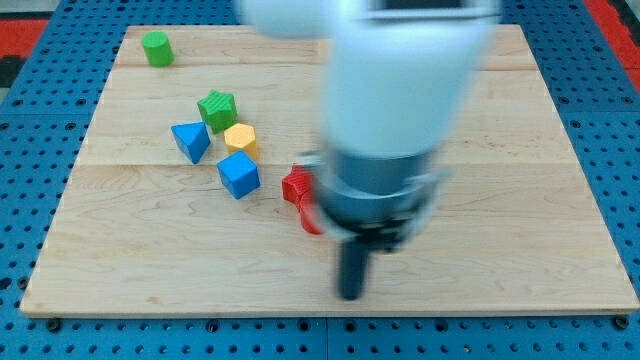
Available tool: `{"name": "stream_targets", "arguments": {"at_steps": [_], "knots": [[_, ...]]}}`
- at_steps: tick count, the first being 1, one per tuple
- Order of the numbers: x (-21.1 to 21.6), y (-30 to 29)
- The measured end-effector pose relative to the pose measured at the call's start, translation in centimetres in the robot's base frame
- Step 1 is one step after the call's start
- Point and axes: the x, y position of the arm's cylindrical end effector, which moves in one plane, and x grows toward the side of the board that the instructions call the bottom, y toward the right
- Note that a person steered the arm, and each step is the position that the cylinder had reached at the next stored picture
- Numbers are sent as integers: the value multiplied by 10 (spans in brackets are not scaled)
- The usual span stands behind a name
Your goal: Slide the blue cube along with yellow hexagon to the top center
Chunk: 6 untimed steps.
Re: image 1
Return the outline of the grey tool mount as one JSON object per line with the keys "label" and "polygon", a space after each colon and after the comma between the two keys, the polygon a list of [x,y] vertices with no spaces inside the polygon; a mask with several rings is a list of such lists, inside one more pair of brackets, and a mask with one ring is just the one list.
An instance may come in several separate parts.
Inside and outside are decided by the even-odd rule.
{"label": "grey tool mount", "polygon": [[449,179],[432,158],[367,159],[328,147],[303,153],[301,165],[314,175],[315,210],[329,235],[393,252],[429,224]]}

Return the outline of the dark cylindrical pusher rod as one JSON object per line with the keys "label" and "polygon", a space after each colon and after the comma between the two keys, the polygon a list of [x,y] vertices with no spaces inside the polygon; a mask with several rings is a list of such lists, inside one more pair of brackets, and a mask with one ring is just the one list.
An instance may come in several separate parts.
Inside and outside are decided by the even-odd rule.
{"label": "dark cylindrical pusher rod", "polygon": [[367,243],[353,240],[340,245],[337,289],[341,298],[356,300],[360,297],[366,278],[368,258]]}

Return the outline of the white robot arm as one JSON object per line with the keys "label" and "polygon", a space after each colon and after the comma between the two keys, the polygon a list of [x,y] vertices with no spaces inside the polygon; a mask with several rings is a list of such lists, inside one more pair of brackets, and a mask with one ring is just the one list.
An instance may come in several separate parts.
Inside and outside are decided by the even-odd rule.
{"label": "white robot arm", "polygon": [[449,171],[436,168],[496,1],[237,3],[262,35],[330,43],[321,147],[304,154],[321,223],[339,242],[337,290],[358,298],[369,255],[392,252],[431,217]]}

